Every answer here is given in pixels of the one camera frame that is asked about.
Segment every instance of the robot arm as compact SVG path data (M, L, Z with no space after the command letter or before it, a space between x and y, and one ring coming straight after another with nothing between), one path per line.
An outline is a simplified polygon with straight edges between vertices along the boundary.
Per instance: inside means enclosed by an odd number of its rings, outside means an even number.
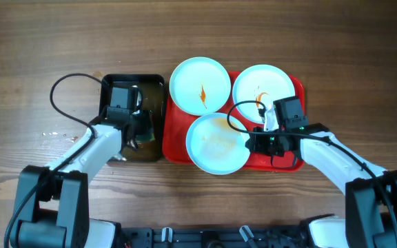
M376 175L382 176L386 169L374 165L355 152L343 145L331 132L317 132L311 134L317 137L330 138L330 141L340 145L352 153L357 159L364 162L368 168ZM345 194L345 184L357 178L370 179L370 175L363 171L349 156L338 148L333 147L322 141L302 138L300 141L301 158L309 165L313 165L320 170L326 177L333 182L339 190Z
M114 155L121 151L122 147L122 133L117 128L111 125L94 125L96 131L95 140L83 150L73 161L60 169L60 172L78 171L88 175L88 183L96 176L104 164L107 163ZM71 154L77 151L83 144L87 143L91 136L90 129L84 136L74 144L64 155L58 159L48 163L46 167L54 169L60 165Z
M246 142L251 152L261 152L272 159L292 152L319 169L345 194L346 219L328 216L308 223L313 245L396 247L397 171L388 172L361 158L324 125L309 125L297 96L274 101L273 108L259 110L260 115L262 112L263 129L256 127ZM389 209L390 217L380 212L381 203Z

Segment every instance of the wooden table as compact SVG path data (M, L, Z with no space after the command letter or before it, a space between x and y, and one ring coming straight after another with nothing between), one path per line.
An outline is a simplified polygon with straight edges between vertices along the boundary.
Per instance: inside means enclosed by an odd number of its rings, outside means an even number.
M0 0L0 246L21 169L58 157L85 132L48 100L51 85L71 72L168 81L193 56L228 70L272 64L303 82L312 123L397 169L397 2L18 2ZM68 79L55 99L89 121L99 90L93 81ZM212 176L161 159L106 165L90 185L90 216L125 227L269 225L343 216L343 199L309 165L295 174Z

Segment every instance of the white bowl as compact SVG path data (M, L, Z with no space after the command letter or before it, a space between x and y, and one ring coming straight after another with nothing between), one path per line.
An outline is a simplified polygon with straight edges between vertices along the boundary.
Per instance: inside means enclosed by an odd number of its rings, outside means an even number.
M295 96L292 80L284 71L272 65L254 65L242 71L232 89L234 103L259 100L269 109L275 100ZM262 124L255 103L240 104L237 110L247 120Z
M170 94L181 110L201 116L224 106L231 94L231 81L225 68L214 59L194 57L172 73Z
M230 117L231 124L246 130ZM233 130L227 114L213 113L196 119L186 134L186 150L192 162L205 172L226 175L246 164L250 151L245 147L249 134Z

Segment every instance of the red tray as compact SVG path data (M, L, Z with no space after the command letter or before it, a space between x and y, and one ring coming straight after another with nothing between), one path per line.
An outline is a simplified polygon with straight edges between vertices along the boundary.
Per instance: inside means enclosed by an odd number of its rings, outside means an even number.
M233 85L235 79L239 76L240 72L228 72ZM305 95L304 87L301 82L294 76L289 76L295 87L295 94L300 97L301 105L305 111ZM229 109L234 105L232 100L232 93L229 96L226 104L218 111L220 113L228 113ZM245 119L237 109L232 111L231 115L237 118L249 131L254 127L261 126L260 124L253 123ZM163 154L165 157L173 162L179 164L193 165L189 155L186 151L186 133L191 124L199 116L186 114L180 110L177 105L172 101L171 95L168 94L165 116L165 129L163 131ZM273 166L270 165L270 156L251 153L243 169L255 169L271 172L296 172L304 164L303 161L297 160L295 165L294 155L291 152L286 152L284 157L274 157Z

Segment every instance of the wire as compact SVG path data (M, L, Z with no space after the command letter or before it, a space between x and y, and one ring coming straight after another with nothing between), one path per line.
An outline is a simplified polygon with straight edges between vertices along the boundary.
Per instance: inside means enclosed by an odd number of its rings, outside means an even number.
M308 138L308 139L312 139L312 140L316 140L316 141L322 141L327 143L328 145L331 145L333 147L335 147L336 149L339 149L340 151L342 151L344 154L346 154L348 157L350 157L353 161L355 161L355 163L357 163L363 170L365 170L371 177L371 179L373 180L376 189L380 192L380 195L383 197L383 202L384 204L387 206L388 211L389 211L389 215L391 218L391 223L393 225L393 231L394 231L394 236L396 239L396 246L397 246L397 220L396 220L396 216L394 214L393 211L393 206L391 204L390 198L387 195L387 192L384 190L383 186L380 184L380 182L378 181L378 179L376 178L376 175L368 168L368 166L360 161L358 158L356 158L351 152L349 152L347 149L345 149L344 147L332 142L330 140L330 138L328 136L325 137L318 137L318 136L314 136L314 135L309 135L309 134L297 134L297 133L289 133L289 132L280 132L281 129L278 130L278 132L275 133L271 133L271 132L251 132L251 131L246 131L246 130L241 130L237 127L234 127L231 122L230 122L230 114L232 113L232 110L234 110L237 106L244 104L244 103L258 103L261 104L263 106L263 111L266 110L266 106L264 103L261 103L260 101L241 101L239 103L236 103L234 106L231 107L231 109L229 110L229 112L227 113L227 124L236 131L242 132L242 133L246 133L246 134L258 134L258 135L267 135L267 136L293 136L293 137L299 137L299 138Z
M95 81L97 81L98 83L100 83L103 87L106 87L106 85L102 84L102 82L93 77L90 76L88 74L84 74L84 73L74 73L74 74L69 74L66 76L61 77L60 79L58 79L58 81L56 81L56 83L54 83L54 85L52 86L52 89L50 90L50 103L52 104L52 107L60 114L64 115L65 117L72 119L73 121L76 121L84 126L86 126L88 129L90 129L91 131L91 136L89 137L88 141L85 142L75 153L73 153L71 156L69 156L67 159L65 159L60 165L58 165L56 168L54 168L52 171L50 171L47 176L45 176L44 178L42 178L28 193L27 195L24 197L24 199L21 201L21 204L19 204L19 206L17 207L17 209L14 211L12 218L10 219L8 225L7 225L7 229L6 229L6 234L4 236L4 247L8 248L9 247L9 239L10 239L10 233L12 232L12 228L14 225L14 222L16 221L16 219L18 218L19 214L21 213L22 209L24 208L24 206L27 204L27 202L30 200L30 198L33 196L34 193L38 192L47 182L48 180L60 169L62 169L64 166L66 166L71 160L73 160L73 158L75 158L78 154L80 154L95 138L96 138L96 132L94 131L94 128L86 123L85 121L82 121L76 117L70 116L69 114L66 114L65 112L63 112L62 110L60 110L53 101L53 92L54 89L56 88L56 86L62 82L64 79L69 78L71 76L85 76L88 77L90 79L93 79Z

